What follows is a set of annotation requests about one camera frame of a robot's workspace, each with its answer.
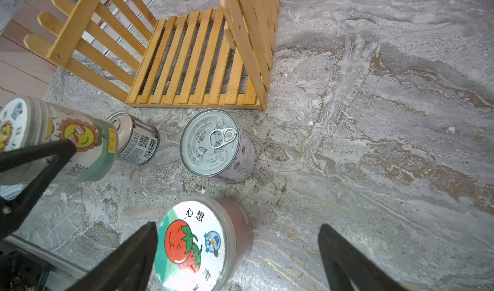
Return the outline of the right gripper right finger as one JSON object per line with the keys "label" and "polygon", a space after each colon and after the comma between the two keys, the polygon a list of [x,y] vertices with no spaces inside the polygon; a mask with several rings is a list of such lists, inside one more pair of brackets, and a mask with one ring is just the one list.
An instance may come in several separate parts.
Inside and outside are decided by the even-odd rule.
{"label": "right gripper right finger", "polygon": [[328,224],[318,244],[331,290],[405,290]]}

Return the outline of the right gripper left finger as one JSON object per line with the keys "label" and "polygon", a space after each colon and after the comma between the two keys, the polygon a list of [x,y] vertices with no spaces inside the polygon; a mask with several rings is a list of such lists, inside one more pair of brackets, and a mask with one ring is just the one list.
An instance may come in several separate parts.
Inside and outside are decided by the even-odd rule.
{"label": "right gripper left finger", "polygon": [[155,222],[148,222],[69,290],[146,290],[158,247]]}

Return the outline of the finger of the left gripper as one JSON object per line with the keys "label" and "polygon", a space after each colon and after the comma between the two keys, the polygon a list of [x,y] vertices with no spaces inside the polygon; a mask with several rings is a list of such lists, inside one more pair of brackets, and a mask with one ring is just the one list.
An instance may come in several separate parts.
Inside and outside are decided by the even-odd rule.
{"label": "finger of the left gripper", "polygon": [[70,140],[58,140],[1,154],[2,173],[42,158],[53,158],[16,198],[1,199],[2,240],[20,228],[46,188],[76,152],[77,148]]}

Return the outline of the tomato lid seed jar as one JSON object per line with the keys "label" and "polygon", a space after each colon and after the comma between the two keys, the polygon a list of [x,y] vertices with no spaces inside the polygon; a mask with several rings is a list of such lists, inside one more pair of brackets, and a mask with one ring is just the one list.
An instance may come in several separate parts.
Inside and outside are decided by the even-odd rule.
{"label": "tomato lid seed jar", "polygon": [[221,290],[252,245],[252,224],[238,202],[184,197],[160,223],[154,269],[165,290]]}

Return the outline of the sunflower lid seed jar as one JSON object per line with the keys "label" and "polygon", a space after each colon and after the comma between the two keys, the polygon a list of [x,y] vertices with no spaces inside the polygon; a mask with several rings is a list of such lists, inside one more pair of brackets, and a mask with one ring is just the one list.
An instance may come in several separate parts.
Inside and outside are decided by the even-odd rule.
{"label": "sunflower lid seed jar", "polygon": [[115,126],[82,112],[31,97],[19,97],[1,109],[1,152],[69,140],[76,152],[54,184],[96,182],[112,169],[117,156]]}

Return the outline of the silver tin can barcode label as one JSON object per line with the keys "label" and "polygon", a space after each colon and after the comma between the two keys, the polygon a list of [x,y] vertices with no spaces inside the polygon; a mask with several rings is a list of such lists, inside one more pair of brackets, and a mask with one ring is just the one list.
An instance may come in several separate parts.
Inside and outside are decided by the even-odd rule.
{"label": "silver tin can barcode label", "polygon": [[139,166],[154,157],[160,143],[156,127],[124,111],[113,113],[106,120],[117,129],[117,160]]}

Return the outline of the purple label tin can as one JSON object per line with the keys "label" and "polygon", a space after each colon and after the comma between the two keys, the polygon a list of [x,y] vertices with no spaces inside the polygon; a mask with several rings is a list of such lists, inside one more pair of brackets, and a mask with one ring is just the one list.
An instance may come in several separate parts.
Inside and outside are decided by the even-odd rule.
{"label": "purple label tin can", "polygon": [[257,152],[253,142],[225,110],[197,113],[183,129],[180,157],[193,175],[239,184],[254,172]]}

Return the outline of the bamboo two-tier shelf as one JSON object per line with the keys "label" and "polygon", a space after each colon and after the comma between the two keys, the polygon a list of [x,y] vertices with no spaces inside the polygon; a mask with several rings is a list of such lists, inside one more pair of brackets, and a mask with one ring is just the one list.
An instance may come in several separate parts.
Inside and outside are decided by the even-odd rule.
{"label": "bamboo two-tier shelf", "polygon": [[49,43],[28,50],[131,107],[265,110],[280,0],[219,0],[158,19],[143,0],[51,0],[40,13]]}

